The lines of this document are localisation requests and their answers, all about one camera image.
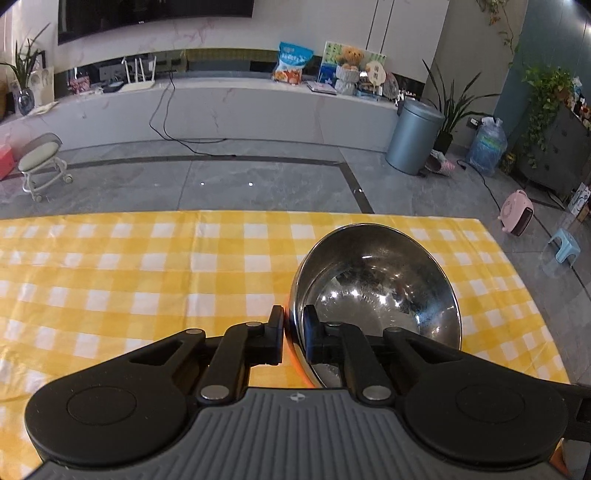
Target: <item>pink space heater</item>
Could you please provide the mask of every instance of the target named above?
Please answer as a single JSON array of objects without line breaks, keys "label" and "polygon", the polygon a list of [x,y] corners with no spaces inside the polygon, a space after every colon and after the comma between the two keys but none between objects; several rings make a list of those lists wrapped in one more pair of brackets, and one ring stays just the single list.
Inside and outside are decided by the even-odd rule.
[{"label": "pink space heater", "polygon": [[534,216],[534,204],[523,190],[517,190],[501,208],[499,220],[503,222],[503,231],[520,236]]}]

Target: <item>black cable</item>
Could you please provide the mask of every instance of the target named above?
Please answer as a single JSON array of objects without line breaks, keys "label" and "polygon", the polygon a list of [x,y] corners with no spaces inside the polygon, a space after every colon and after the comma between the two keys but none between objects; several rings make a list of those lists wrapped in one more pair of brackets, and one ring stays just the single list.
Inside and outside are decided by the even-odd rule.
[{"label": "black cable", "polygon": [[[203,156],[208,156],[208,157],[236,157],[236,155],[217,155],[217,154],[213,154],[213,153],[204,153],[204,152],[198,152],[194,149],[192,149],[189,145],[189,143],[191,144],[215,144],[215,143],[222,143],[227,141],[227,138],[221,139],[221,140],[213,140],[213,141],[190,141],[190,140],[179,140],[178,138],[174,138],[173,136],[171,136],[167,131],[166,131],[166,120],[168,119],[168,111],[170,108],[170,102],[173,99],[174,93],[176,92],[176,86],[174,84],[174,80],[173,80],[173,72],[172,70],[170,70],[168,72],[169,78],[170,78],[170,83],[166,86],[166,88],[163,90],[162,95],[160,96],[160,101],[158,101],[158,105],[156,106],[156,110],[154,110],[154,113],[152,114],[152,117],[150,118],[150,121],[148,122],[148,125],[150,126],[150,128],[155,131],[158,136],[160,136],[160,138],[162,138],[163,140],[166,140],[167,142],[169,141],[174,141],[177,142],[179,144],[181,144],[182,146],[188,148],[191,152],[193,152],[195,155],[203,155]],[[170,97],[168,98],[168,102],[166,104],[166,113],[164,115],[164,122],[163,122],[163,130],[164,130],[164,135],[166,135],[166,137],[160,133],[158,130],[156,130],[154,128],[154,126],[152,125],[152,121],[154,121],[154,117],[156,116],[156,114],[158,113],[158,111],[160,110],[160,106],[162,105],[162,101],[164,100],[164,95],[166,95],[166,92],[168,92],[168,88],[172,85],[173,87],[173,91],[170,94]]]},{"label": "black cable", "polygon": [[497,201],[496,201],[496,198],[495,198],[495,196],[492,194],[492,190],[491,190],[491,189],[488,187],[488,185],[486,184],[486,180],[485,180],[485,178],[482,176],[482,173],[480,173],[480,172],[478,171],[478,169],[477,169],[477,168],[476,168],[474,165],[472,165],[472,164],[470,164],[470,163],[467,163],[467,162],[465,162],[464,160],[456,160],[456,163],[457,163],[457,164],[458,164],[458,166],[459,166],[459,167],[460,167],[462,170],[464,170],[464,171],[465,171],[465,170],[466,170],[466,168],[467,168],[466,166],[470,165],[470,166],[473,168],[473,170],[474,170],[476,173],[478,173],[478,175],[480,175],[480,178],[482,179],[482,183],[484,184],[484,186],[485,186],[485,187],[486,187],[486,189],[488,190],[488,193],[490,193],[490,194],[491,194],[491,198],[492,198],[492,199],[495,201],[496,207],[499,209],[499,212],[500,212],[500,211],[501,211],[501,206],[499,205],[499,202],[497,202]]}]

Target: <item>poster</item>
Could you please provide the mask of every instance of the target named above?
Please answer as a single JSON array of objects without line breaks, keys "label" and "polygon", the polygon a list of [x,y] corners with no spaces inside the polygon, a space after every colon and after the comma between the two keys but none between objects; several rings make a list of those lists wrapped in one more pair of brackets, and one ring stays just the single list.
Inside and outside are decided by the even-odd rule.
[{"label": "poster", "polygon": [[[336,59],[342,54],[343,47],[346,44],[326,42],[324,47],[324,54],[322,55],[322,62],[320,63],[320,71],[318,73],[318,81],[320,83],[330,83],[335,86],[336,83]],[[365,69],[365,65],[370,61],[378,61],[382,65],[386,62],[386,56],[373,51],[363,50],[363,60],[361,61],[361,70]]]}]

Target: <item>red box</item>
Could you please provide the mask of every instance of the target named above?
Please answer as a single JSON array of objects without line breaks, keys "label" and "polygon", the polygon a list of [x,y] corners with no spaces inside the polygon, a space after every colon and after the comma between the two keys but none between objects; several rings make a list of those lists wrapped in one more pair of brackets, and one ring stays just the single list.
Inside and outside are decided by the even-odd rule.
[{"label": "red box", "polygon": [[15,166],[12,148],[9,145],[0,146],[0,180],[14,170]]}]

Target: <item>white stool with wheels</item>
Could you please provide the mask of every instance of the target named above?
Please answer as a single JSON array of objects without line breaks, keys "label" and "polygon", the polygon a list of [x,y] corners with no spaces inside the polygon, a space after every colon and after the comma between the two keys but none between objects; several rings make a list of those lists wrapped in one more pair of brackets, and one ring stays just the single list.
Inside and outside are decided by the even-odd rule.
[{"label": "white stool with wheels", "polygon": [[[57,135],[44,134],[29,142],[23,149],[23,155],[18,162],[18,169],[24,176],[22,189],[30,193],[36,202],[43,200],[40,193],[52,183],[60,179],[63,179],[66,183],[72,183],[73,181],[72,175],[66,173],[68,164],[56,156],[60,147],[61,140]],[[44,184],[36,185],[32,175],[52,165],[57,170],[57,174]]]}]

